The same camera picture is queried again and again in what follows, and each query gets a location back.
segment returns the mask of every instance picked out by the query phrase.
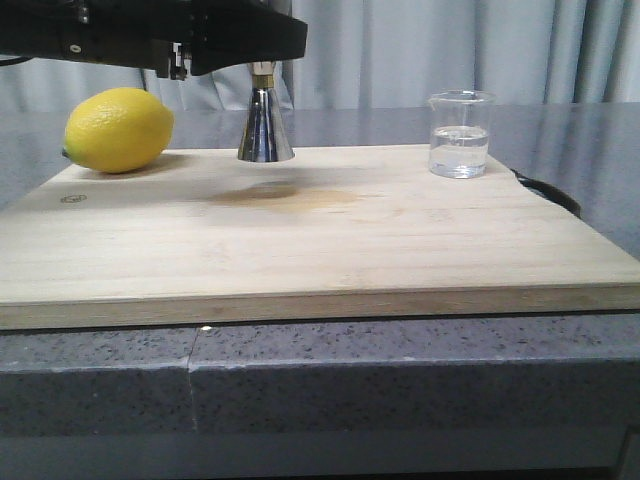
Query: small logo mark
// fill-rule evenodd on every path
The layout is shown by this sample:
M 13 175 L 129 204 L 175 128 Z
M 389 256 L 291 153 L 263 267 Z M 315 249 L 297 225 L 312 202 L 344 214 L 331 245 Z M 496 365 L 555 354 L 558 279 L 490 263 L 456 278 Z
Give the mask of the small logo mark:
M 86 200 L 86 195 L 67 195 L 66 197 L 62 197 L 60 199 L 61 203 L 78 203 Z

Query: wooden board edge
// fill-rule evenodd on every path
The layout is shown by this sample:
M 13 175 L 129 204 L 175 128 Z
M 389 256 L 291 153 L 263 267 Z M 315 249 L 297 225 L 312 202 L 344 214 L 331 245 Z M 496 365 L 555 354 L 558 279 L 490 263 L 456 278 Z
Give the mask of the wooden board edge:
M 0 305 L 0 330 L 640 310 L 640 283 Z

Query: black cable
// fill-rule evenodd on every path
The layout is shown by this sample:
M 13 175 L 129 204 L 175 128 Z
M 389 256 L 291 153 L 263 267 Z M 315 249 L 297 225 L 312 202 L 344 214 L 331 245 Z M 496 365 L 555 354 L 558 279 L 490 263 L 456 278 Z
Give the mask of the black cable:
M 17 65 L 31 60 L 31 57 L 16 57 L 9 60 L 0 60 L 0 67 L 8 67 L 9 65 Z
M 558 188 L 554 187 L 553 185 L 549 185 L 548 183 L 541 182 L 540 180 L 534 180 L 533 178 L 525 177 L 513 168 L 511 169 L 511 171 L 515 174 L 516 178 L 522 186 L 530 190 L 535 190 L 542 197 L 560 205 L 561 207 L 564 207 L 566 210 L 573 213 L 576 217 L 580 218 L 580 204 L 569 195 L 564 193 L 562 190 L 559 190 Z

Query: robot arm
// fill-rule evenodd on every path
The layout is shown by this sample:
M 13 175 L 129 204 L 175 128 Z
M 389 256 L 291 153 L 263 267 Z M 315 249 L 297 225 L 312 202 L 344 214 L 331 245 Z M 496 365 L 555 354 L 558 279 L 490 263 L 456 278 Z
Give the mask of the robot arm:
M 299 58 L 306 36 L 305 23 L 258 0 L 0 0 L 0 54 L 145 68 L 162 78 Z

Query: speckled stone surface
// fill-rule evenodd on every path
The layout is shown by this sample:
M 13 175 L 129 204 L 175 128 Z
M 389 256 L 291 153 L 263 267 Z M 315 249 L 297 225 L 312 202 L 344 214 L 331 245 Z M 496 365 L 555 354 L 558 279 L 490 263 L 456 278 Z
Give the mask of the speckled stone surface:
M 0 336 L 0 436 L 194 429 L 193 328 Z
M 214 326 L 190 361 L 198 430 L 637 422 L 638 318 L 583 328 L 580 317 Z
M 171 147 L 234 147 L 244 119 L 177 114 Z M 565 190 L 585 222 L 640 258 L 640 104 L 502 106 L 494 119 L 496 158 Z M 68 165 L 59 155 L 65 120 L 0 117 L 0 208 Z M 429 112 L 296 111 L 284 121 L 294 147 L 424 143 Z M 85 438 L 96 451 L 102 439 L 165 439 L 168 452 L 188 439 L 183 466 L 172 470 L 178 478 L 197 456 L 190 452 L 215 450 L 218 436 L 234 438 L 233 456 L 245 439 L 274 435 L 285 448 L 302 437 L 313 445 L 315 435 L 354 434 L 365 445 L 368 432 L 473 432 L 492 439 L 499 462 L 502 444 L 486 433 L 498 429 L 504 438 L 536 431 L 540 445 L 556 432 L 560 452 L 585 459 L 569 466 L 585 466 L 589 449 L 597 458 L 604 444 L 616 458 L 625 428 L 640 422 L 639 378 L 640 312 L 0 332 L 0 444 L 26 459 L 33 445 L 55 458 L 60 445 Z M 583 443 L 603 431 L 600 444 Z M 551 461 L 544 449 L 530 453 L 526 465 Z M 169 464 L 170 455 L 157 461 Z M 309 473 L 304 465 L 268 471 Z

